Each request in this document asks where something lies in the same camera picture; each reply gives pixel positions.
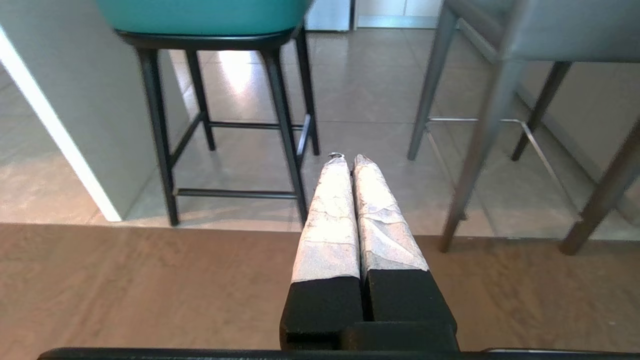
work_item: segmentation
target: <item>tile floor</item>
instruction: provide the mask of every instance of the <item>tile floor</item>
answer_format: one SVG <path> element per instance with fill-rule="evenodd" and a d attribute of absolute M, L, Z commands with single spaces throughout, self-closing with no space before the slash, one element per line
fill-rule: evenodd
<path fill-rule="evenodd" d="M 430 30 L 361 29 L 353 33 L 310 34 L 323 154 L 337 151 L 353 158 L 362 153 L 376 161 L 412 230 L 416 234 L 427 235 L 439 234 L 442 230 L 451 189 L 426 139 L 415 162 L 406 159 L 406 150 L 432 41 L 433 31 Z M 286 46 L 284 53 L 292 114 L 296 122 L 301 122 L 305 110 L 292 44 Z M 173 52 L 172 58 L 188 110 L 195 115 L 195 95 L 184 56 L 180 52 Z M 202 52 L 200 59 L 204 64 L 205 87 L 214 120 L 275 121 L 267 79 L 255 53 Z M 489 76 L 489 64 L 459 34 L 451 47 L 433 114 L 476 116 Z M 14 104 L 9 102 L 15 101 L 9 97 L 3 99 L 6 88 L 0 93 L 0 102 L 11 108 Z M 510 115 L 526 119 L 526 107 L 517 100 L 513 104 Z M 18 110 L 30 111 L 28 106 L 26 109 L 21 108 L 20 104 L 16 106 Z M 20 116 L 22 118 L 16 114 L 2 113 L 0 126 L 5 135 L 0 135 L 0 147 L 3 149 L 11 144 L 3 140 L 8 133 L 5 128 L 10 130 L 25 118 L 35 119 L 30 112 Z M 434 124 L 431 129 L 449 170 L 457 179 L 472 126 Z M 30 132 L 23 131 L 26 133 L 20 136 L 25 136 L 22 141 L 25 147 L 36 141 Z M 562 238 L 569 230 L 572 217 L 535 153 L 527 150 L 518 163 L 508 160 L 518 135 L 517 127 L 504 126 L 476 186 L 467 209 L 468 220 L 462 223 L 459 235 Z M 538 135 L 560 178 L 567 183 L 571 196 L 581 207 L 593 188 L 592 182 L 548 132 L 542 130 Z M 176 168 L 179 186 L 215 186 L 238 190 L 289 189 L 277 132 L 216 129 L 215 136 L 218 151 L 210 153 L 203 134 L 196 132 Z M 9 164 L 21 163 L 21 158 L 30 156 L 7 155 L 6 151 L 3 154 L 4 162 Z M 61 158 L 54 147 L 51 148 L 51 154 Z M 324 155 L 315 158 L 311 153 L 307 154 L 303 171 L 309 197 L 325 159 Z M 59 168 L 65 169 L 64 165 L 57 167 L 56 171 L 74 178 L 72 172 L 68 172 L 70 168 Z M 0 179 L 14 178 L 8 173 L 15 171 L 11 167 L 5 165 L 0 171 L 3 171 Z M 24 176 L 29 176 L 31 170 L 24 167 L 20 171 Z M 79 184 L 77 179 L 56 181 L 53 184 L 47 176 L 46 187 L 12 181 L 14 187 L 11 192 L 0 195 L 4 197 L 0 220 L 25 221 L 24 214 L 14 214 L 14 209 L 24 203 L 22 198 L 14 196 L 14 193 L 20 192 L 16 186 L 25 186 L 24 192 L 31 195 L 36 194 L 37 189 L 39 193 L 51 193 L 47 196 L 60 196 L 61 188 L 68 189 L 64 184 L 73 181 Z M 130 210 L 128 221 L 111 225 L 168 226 L 163 199 L 157 196 L 161 193 L 159 189 L 159 178 L 151 178 Z M 47 207 L 51 203 L 46 197 L 33 200 L 33 196 L 29 195 L 32 201 L 40 201 L 35 213 L 43 215 L 29 214 L 26 220 L 36 217 L 37 222 L 109 224 L 93 202 L 86 200 L 88 196 L 80 186 L 73 186 L 72 190 L 64 192 L 77 202 L 69 213 L 78 214 L 52 215 Z M 27 202 L 27 205 L 33 211 L 31 203 Z M 179 208 L 182 227 L 267 231 L 299 231 L 301 228 L 295 205 L 289 200 L 180 198 Z M 614 212 L 594 237 L 636 240 L 640 238 L 640 229 L 627 224 Z"/>

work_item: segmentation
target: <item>stool footrest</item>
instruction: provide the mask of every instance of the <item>stool footrest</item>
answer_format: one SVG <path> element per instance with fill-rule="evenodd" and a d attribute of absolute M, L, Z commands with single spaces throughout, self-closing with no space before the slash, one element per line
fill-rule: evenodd
<path fill-rule="evenodd" d="M 296 150 L 296 161 L 299 165 L 302 165 L 302 160 L 305 157 L 305 150 L 307 149 L 307 138 L 309 136 L 309 127 L 311 125 L 311 115 L 305 115 L 305 124 L 302 125 L 302 134 L 300 134 L 300 140 L 298 141 L 298 149 Z"/>
<path fill-rule="evenodd" d="M 232 121 L 211 121 L 210 127 L 234 127 L 238 129 L 280 129 L 279 124 L 269 124 L 266 122 L 232 122 Z M 294 130 L 302 130 L 304 125 L 295 124 L 292 126 Z"/>
<path fill-rule="evenodd" d="M 295 199 L 293 192 L 254 191 L 254 190 L 218 190 L 179 188 L 176 196 L 208 196 L 208 197 L 239 197 L 245 199 Z"/>

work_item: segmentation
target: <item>stool leg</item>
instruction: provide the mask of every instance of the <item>stool leg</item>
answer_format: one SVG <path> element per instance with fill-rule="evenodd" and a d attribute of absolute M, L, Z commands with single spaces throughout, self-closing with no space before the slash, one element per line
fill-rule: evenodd
<path fill-rule="evenodd" d="M 440 251 L 442 252 L 447 252 L 451 246 L 451 240 L 458 228 L 458 223 L 464 216 L 471 191 L 473 191 L 480 170 L 489 155 L 493 141 L 498 135 L 500 120 L 515 94 L 524 64 L 524 61 L 498 61 L 494 65 L 493 83 L 484 98 L 480 119 L 475 125 L 467 158 L 449 208 L 449 215 L 440 241 Z"/>
<path fill-rule="evenodd" d="M 204 93 L 204 86 L 202 84 L 202 74 L 200 73 L 200 61 L 198 60 L 198 54 L 196 51 L 187 50 L 187 62 L 189 63 L 189 72 L 191 73 L 191 80 L 193 80 L 193 88 L 196 91 L 196 98 L 198 99 L 198 108 L 201 113 L 205 113 L 204 120 L 202 121 L 202 127 L 204 128 L 205 136 L 207 137 L 207 143 L 209 144 L 209 150 L 216 150 L 216 143 L 213 140 L 213 127 L 211 127 L 211 118 L 209 117 L 209 108 L 207 107 L 207 98 Z"/>
<path fill-rule="evenodd" d="M 575 255 L 638 176 L 640 176 L 640 119 L 636 121 L 584 206 L 580 213 L 582 220 L 573 225 L 560 244 L 560 251 L 565 255 Z"/>
<path fill-rule="evenodd" d="M 536 101 L 536 107 L 533 108 L 531 116 L 529 117 L 529 121 L 527 121 L 527 126 L 529 127 L 531 132 L 534 132 L 538 125 L 540 125 L 540 123 L 542 122 L 542 118 L 545 116 L 549 104 L 551 104 L 551 101 L 554 99 L 556 91 L 560 87 L 564 76 L 567 72 L 569 72 L 571 64 L 572 63 L 569 61 L 557 61 L 551 68 L 549 76 L 547 77 L 547 81 L 545 82 L 545 86 L 542 88 L 540 96 Z M 527 147 L 528 143 L 529 138 L 523 131 L 520 135 L 518 145 L 516 145 L 516 149 L 511 155 L 512 161 L 518 161 L 520 159 L 520 156 L 522 155 L 524 148 Z"/>
<path fill-rule="evenodd" d="M 147 106 L 151 118 L 151 127 L 154 134 L 154 144 L 156 145 L 156 155 L 160 167 L 160 177 L 164 190 L 164 201 L 169 214 L 171 226 L 176 226 L 178 220 L 178 206 L 173 195 L 173 172 L 171 166 L 171 150 L 169 150 L 169 138 L 167 135 L 166 118 L 164 115 L 164 99 L 162 94 L 162 83 L 160 81 L 160 70 L 158 67 L 157 49 L 136 49 L 140 66 L 142 68 L 142 78 L 147 93 Z"/>
<path fill-rule="evenodd" d="M 451 44 L 453 35 L 456 32 L 457 21 L 458 16 L 454 14 L 446 4 L 444 4 L 438 20 L 436 37 L 431 48 L 427 74 L 424 77 L 418 114 L 416 114 L 415 122 L 413 123 L 411 144 L 409 145 L 409 152 L 406 156 L 409 160 L 415 160 L 415 157 L 418 154 L 418 149 L 420 149 L 420 142 L 422 141 L 422 135 L 424 134 L 424 129 L 427 121 L 429 120 L 429 113 L 431 113 L 433 98 L 436 95 L 438 82 L 442 75 L 442 69 L 444 69 L 445 60 L 447 59 L 449 45 Z"/>
<path fill-rule="evenodd" d="M 311 127 L 311 142 L 314 147 L 314 155 L 320 155 L 320 142 L 318 140 L 318 129 L 316 125 L 316 104 L 314 102 L 314 87 L 311 82 L 311 66 L 309 65 L 309 50 L 307 46 L 307 30 L 303 26 L 296 37 L 296 48 L 298 52 L 298 65 L 300 66 L 300 78 L 302 79 L 302 90 L 305 94 L 305 108 L 309 114 Z"/>
<path fill-rule="evenodd" d="M 261 50 L 260 54 L 267 68 L 269 85 L 271 87 L 271 98 L 273 99 L 273 106 L 275 107 L 278 122 L 280 123 L 284 154 L 287 158 L 287 165 L 289 166 L 293 191 L 298 200 L 300 221 L 304 224 L 307 221 L 307 199 L 302 184 L 300 166 L 296 161 L 296 145 L 293 137 L 289 102 L 287 101 L 287 90 L 282 75 L 282 64 L 280 63 L 280 48 Z"/>

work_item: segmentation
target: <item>gray bar stool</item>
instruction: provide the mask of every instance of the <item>gray bar stool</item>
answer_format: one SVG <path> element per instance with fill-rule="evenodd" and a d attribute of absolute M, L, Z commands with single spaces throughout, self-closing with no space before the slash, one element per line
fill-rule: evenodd
<path fill-rule="evenodd" d="M 547 82 L 512 155 L 516 161 L 539 125 L 559 85 L 575 61 L 640 61 L 638 0 L 444 0 L 413 129 L 408 158 L 414 160 L 429 121 L 435 90 L 459 19 L 474 28 L 497 53 L 493 78 L 484 98 L 444 227 L 440 250 L 451 240 L 480 170 L 496 139 L 520 75 L 529 60 L 554 61 Z M 539 147 L 554 182 L 561 186 Z M 566 192 L 565 200 L 570 201 Z"/>

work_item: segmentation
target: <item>wooden floor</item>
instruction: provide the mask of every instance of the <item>wooden floor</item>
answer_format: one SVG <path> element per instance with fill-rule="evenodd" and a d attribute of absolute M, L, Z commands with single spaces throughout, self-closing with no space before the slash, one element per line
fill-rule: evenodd
<path fill-rule="evenodd" d="M 418 238 L 463 350 L 640 352 L 640 243 Z M 0 225 L 0 358 L 52 347 L 278 348 L 298 235 Z"/>

